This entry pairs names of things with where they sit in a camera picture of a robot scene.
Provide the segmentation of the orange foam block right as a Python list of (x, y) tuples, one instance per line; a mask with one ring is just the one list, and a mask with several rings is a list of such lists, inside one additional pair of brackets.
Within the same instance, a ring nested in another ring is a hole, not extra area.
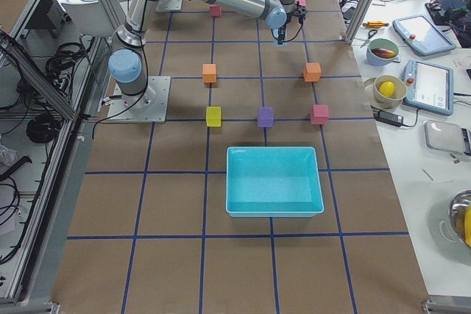
[(318, 82), (322, 75), (319, 63), (306, 63), (303, 68), (303, 79), (305, 82)]

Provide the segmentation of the purple foam block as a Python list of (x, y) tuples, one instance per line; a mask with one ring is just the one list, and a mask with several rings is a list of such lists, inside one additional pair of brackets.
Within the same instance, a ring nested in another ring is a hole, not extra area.
[(258, 109), (258, 127), (269, 128), (274, 123), (274, 110), (272, 107), (260, 107)]

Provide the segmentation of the black power adapter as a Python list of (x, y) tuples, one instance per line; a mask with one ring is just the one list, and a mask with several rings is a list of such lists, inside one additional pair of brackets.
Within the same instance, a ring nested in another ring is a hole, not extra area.
[(403, 126), (403, 117), (401, 115), (387, 112), (385, 110), (378, 110), (373, 115), (375, 120), (381, 123), (385, 123), (395, 127)]

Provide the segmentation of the pink foam block far left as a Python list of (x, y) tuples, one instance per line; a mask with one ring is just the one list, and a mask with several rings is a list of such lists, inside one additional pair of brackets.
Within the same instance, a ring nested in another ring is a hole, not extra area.
[(221, 17), (222, 16), (222, 8), (218, 5), (210, 5), (209, 6), (209, 14), (210, 16), (214, 17), (214, 18), (218, 18), (218, 17)]

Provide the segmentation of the steel bowl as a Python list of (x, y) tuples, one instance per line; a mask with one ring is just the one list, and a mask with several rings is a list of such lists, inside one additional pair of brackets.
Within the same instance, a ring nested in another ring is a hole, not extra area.
[(470, 249), (470, 190), (455, 195), (449, 206), (450, 225), (458, 240)]

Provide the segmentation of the orange utility knife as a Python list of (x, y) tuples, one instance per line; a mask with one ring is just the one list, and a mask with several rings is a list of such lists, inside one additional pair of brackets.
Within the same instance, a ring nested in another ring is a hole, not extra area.
[(380, 29), (383, 27), (388, 27), (389, 23), (386, 23), (383, 21), (367, 21), (367, 22), (362, 23), (362, 26), (369, 29)]

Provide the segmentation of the grey digital scale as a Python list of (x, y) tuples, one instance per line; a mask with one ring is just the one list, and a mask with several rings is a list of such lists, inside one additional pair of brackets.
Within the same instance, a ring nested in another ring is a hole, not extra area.
[(428, 148), (470, 156), (470, 130), (457, 124), (425, 121), (425, 143)]

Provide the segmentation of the turquoise plastic tray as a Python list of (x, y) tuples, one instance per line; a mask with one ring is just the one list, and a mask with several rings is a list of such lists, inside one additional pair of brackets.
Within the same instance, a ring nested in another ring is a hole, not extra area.
[(230, 216), (310, 218), (324, 210), (314, 147), (227, 149), (226, 211)]

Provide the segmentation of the teach pendant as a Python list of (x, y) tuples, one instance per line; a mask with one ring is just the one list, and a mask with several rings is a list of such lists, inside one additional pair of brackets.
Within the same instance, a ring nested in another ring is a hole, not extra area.
[(456, 45), (424, 15), (398, 18), (392, 22), (396, 33), (419, 56), (452, 51)]
[(453, 114), (452, 68), (422, 60), (409, 60), (404, 68), (406, 96), (403, 103), (439, 115)]

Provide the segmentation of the scissors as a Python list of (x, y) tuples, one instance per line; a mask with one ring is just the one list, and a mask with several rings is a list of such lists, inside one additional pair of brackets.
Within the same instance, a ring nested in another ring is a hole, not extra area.
[(365, 46), (368, 46), (372, 40), (372, 38), (378, 33), (378, 31), (376, 29), (371, 29), (368, 31), (368, 34), (367, 34), (367, 39), (363, 42), (363, 44), (361, 45), (361, 48), (365, 47)]

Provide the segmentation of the orange foam block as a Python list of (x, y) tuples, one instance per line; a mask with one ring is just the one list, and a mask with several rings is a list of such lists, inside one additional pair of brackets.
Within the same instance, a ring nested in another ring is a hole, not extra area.
[(216, 64), (205, 63), (202, 65), (202, 80), (207, 84), (217, 82)]
[(306, 63), (303, 68), (303, 79), (305, 82), (318, 82), (322, 75), (319, 63)]

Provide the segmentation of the yellow foam block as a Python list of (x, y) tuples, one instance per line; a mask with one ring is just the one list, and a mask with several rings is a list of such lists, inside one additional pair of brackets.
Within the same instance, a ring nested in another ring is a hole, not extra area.
[(222, 108), (219, 106), (208, 106), (205, 111), (207, 127), (220, 127), (222, 125)]

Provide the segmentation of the near teach pendant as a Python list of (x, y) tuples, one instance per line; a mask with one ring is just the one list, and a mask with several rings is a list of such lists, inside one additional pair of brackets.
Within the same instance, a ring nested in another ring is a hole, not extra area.
[(403, 103), (439, 115), (453, 114), (452, 68), (422, 60), (409, 60), (404, 68), (406, 96)]

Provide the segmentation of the beige bowl with lemon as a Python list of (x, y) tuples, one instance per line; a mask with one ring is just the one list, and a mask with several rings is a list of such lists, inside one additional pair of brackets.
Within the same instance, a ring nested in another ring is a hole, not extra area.
[(401, 79), (395, 76), (383, 75), (373, 80), (372, 99), (379, 108), (395, 108), (406, 97), (407, 88)]

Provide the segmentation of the orange foam block left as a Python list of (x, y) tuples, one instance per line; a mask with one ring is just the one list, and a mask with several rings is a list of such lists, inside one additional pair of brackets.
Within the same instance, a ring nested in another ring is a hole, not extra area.
[(217, 82), (216, 64), (205, 63), (202, 65), (202, 80), (207, 84)]

